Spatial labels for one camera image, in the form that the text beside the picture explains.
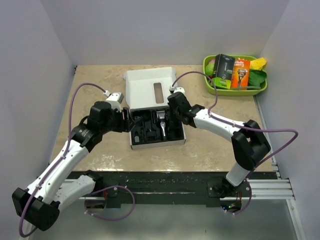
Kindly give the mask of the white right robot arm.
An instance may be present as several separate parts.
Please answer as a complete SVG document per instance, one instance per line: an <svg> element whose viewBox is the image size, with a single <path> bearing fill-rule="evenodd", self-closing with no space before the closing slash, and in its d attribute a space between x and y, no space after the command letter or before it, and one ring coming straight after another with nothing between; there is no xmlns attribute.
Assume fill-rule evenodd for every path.
<svg viewBox="0 0 320 240"><path fill-rule="evenodd" d="M259 124L254 120L234 121L213 114L204 106L192 106L182 92L171 94L167 100L172 117L186 126L216 134L232 144L235 164L213 189L221 195L235 196L248 174L271 150Z"/></svg>

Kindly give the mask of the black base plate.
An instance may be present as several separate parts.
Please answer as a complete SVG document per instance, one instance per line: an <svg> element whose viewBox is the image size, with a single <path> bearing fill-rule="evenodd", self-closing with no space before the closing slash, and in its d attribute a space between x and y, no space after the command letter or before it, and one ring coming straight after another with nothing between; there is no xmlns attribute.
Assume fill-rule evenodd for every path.
<svg viewBox="0 0 320 240"><path fill-rule="evenodd" d="M127 190L108 190L107 208L120 208L135 202L137 205L202 205L221 206L219 195L213 191L221 183L225 172L146 172L146 171L91 171L98 179L95 190L123 186Z"/></svg>

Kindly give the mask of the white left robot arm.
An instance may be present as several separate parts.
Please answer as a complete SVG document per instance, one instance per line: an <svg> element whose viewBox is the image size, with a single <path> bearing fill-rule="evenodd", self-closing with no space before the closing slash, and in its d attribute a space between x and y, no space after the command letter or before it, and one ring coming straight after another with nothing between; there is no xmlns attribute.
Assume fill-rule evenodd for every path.
<svg viewBox="0 0 320 240"><path fill-rule="evenodd" d="M134 124L129 108L117 109L107 101L95 102L89 115L71 130L59 155L44 172L25 189L18 187L12 193L19 224L22 226L27 221L36 229L48 230L65 203L57 193L74 167L102 141L104 134L128 133Z"/></svg>

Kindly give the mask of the aluminium rail frame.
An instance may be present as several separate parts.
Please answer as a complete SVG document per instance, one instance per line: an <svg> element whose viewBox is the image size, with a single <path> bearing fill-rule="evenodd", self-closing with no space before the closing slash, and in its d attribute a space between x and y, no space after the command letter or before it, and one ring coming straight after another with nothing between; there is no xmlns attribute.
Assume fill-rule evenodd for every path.
<svg viewBox="0 0 320 240"><path fill-rule="evenodd" d="M62 183L59 190L65 190L66 187L70 187L75 179L67 179ZM262 180L262 179L252 179L248 183L251 186L252 200L294 200L294 193L291 187L290 181L287 180ZM133 192L134 195L154 196L154 195L195 195L196 192ZM82 196L80 200L105 200L102 196Z"/></svg>

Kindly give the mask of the silver black hair clipper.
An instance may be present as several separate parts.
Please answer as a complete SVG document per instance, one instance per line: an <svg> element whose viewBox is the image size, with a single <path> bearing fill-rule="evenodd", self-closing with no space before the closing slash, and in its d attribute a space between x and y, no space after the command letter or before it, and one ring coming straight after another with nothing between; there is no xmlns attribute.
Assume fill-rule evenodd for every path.
<svg viewBox="0 0 320 240"><path fill-rule="evenodd" d="M166 132L166 111L165 111L165 110L156 111L156 116L157 116L158 123L159 123L160 128L161 128L163 140L166 140L166 139L167 139L167 132Z"/></svg>

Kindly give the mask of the green leaf item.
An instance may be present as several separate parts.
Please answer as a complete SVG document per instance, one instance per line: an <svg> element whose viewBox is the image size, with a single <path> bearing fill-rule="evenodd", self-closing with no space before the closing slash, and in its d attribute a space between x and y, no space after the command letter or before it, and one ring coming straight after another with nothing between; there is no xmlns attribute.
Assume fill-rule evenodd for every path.
<svg viewBox="0 0 320 240"><path fill-rule="evenodd" d="M248 85L260 87L267 79L267 73L263 70L250 69L248 76Z"/></svg>

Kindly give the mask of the white clipper kit box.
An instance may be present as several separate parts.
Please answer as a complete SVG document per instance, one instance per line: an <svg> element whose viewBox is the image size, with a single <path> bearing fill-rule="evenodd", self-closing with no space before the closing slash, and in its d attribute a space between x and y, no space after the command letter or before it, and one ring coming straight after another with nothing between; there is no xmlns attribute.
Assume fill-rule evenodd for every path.
<svg viewBox="0 0 320 240"><path fill-rule="evenodd" d="M184 145L186 135L183 124L171 118L168 97L170 86L176 80L174 67L159 67L128 70L123 76L126 88L126 103L135 126L129 133L132 150ZM156 111L166 113L166 134L164 140Z"/></svg>

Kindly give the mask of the black razor box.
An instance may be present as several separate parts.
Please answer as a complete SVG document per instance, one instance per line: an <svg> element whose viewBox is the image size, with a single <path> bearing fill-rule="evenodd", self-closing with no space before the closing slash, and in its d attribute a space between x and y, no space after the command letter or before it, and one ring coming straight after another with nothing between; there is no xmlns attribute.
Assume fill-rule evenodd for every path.
<svg viewBox="0 0 320 240"><path fill-rule="evenodd" d="M235 60L233 56L222 53L215 56L211 79L217 88L230 89Z"/></svg>

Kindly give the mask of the small oil bottle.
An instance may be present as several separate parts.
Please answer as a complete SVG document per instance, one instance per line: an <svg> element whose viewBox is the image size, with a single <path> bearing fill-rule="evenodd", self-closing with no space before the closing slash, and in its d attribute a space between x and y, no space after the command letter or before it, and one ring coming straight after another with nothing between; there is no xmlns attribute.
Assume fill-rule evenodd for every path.
<svg viewBox="0 0 320 240"><path fill-rule="evenodd" d="M134 141L136 142L136 143L139 143L140 142L140 137L137 135L137 136L135 136L134 137Z"/></svg>

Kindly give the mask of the green plastic basket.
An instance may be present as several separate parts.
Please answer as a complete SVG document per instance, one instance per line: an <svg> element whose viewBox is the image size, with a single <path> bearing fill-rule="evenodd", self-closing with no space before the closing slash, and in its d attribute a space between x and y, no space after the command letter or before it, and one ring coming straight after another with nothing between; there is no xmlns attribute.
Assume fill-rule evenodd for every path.
<svg viewBox="0 0 320 240"><path fill-rule="evenodd" d="M202 69L203 71L205 71L205 67L209 64L209 62L211 60L214 60L216 57L216 55L208 55L204 58L203 63L202 63ZM215 95L216 92L214 90L214 87L211 86L210 82L207 80L206 77L204 77L204 82L205 82L205 86L207 91L212 94ZM250 89L249 87L247 87L247 90L241 90L241 89L221 89L218 88L217 89L217 95L220 96L228 96L228 97L245 97L245 96L254 96L259 94L260 92L263 92L268 86L268 81L267 79L262 82L260 84L260 88L258 89Z"/></svg>

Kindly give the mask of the orange razor package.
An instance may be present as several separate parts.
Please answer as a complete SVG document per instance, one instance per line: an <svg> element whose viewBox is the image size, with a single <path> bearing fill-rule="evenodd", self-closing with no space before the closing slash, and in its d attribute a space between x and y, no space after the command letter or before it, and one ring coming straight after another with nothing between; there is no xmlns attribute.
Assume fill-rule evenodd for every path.
<svg viewBox="0 0 320 240"><path fill-rule="evenodd" d="M250 61L246 59L236 59L233 66L231 78L231 89L246 90L249 81Z"/></svg>

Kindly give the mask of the yellow cloth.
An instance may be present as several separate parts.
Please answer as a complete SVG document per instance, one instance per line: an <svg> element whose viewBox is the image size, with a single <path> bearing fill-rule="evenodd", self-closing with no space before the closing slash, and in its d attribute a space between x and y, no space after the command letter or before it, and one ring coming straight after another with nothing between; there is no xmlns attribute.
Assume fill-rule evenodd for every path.
<svg viewBox="0 0 320 240"><path fill-rule="evenodd" d="M262 71L263 67L267 64L267 61L264 57L260 57L250 61L250 69Z"/></svg>

